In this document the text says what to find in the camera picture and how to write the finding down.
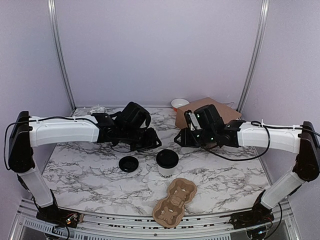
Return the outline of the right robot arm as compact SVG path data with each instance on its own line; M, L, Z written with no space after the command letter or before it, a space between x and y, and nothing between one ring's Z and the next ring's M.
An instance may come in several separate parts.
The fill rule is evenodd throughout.
M250 210L230 216L234 229L253 227L273 220L272 210L275 206L320 175L320 134L309 121L301 125L267 125L244 120L232 120L227 124L206 121L199 125L190 123L178 132L174 142L181 147L201 148L227 161L231 161L231 158L218 154L213 146L261 148L263 151L258 154L258 158L267 160L268 167L276 160L289 163L287 158L292 157L292 166L282 171L283 175L258 195Z

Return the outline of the brown paper bag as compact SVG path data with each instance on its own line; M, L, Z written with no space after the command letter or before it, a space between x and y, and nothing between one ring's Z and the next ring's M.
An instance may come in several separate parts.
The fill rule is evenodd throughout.
M206 105L214 105L225 124L231 120L237 120L242 116L241 113L227 106L226 104L215 101L210 97L206 97L203 99L193 101L184 106L178 107L176 112L176 118L175 118L175 126L179 129L183 129L187 127L187 122L184 117L184 113L188 110L191 110L192 112L194 112L195 110Z

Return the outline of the single white paper cup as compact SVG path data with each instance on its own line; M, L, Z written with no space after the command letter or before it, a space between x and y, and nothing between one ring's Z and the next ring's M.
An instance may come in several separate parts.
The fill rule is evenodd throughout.
M164 179L171 178L175 174L175 171L176 171L176 167L164 168L158 165L158 173Z

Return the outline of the black plastic cup lid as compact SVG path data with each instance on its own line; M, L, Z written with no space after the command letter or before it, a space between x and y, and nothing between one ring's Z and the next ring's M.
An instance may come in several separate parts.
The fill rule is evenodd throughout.
M138 169L139 161L134 156L125 156L119 160L118 165L123 172L132 173Z

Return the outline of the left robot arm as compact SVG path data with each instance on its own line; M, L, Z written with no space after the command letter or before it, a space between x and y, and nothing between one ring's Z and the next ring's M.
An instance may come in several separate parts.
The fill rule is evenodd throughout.
M4 137L4 147L8 148L8 153L3 154L5 166L16 173L21 185L31 193L38 209L38 219L75 228L82 215L59 208L53 191L33 159L33 149L51 144L88 142L110 143L113 147L123 143L129 145L132 152L143 152L162 145L150 123L148 112L135 113L125 119L122 112L41 118L22 111L16 122L9 124L13 128L10 136Z

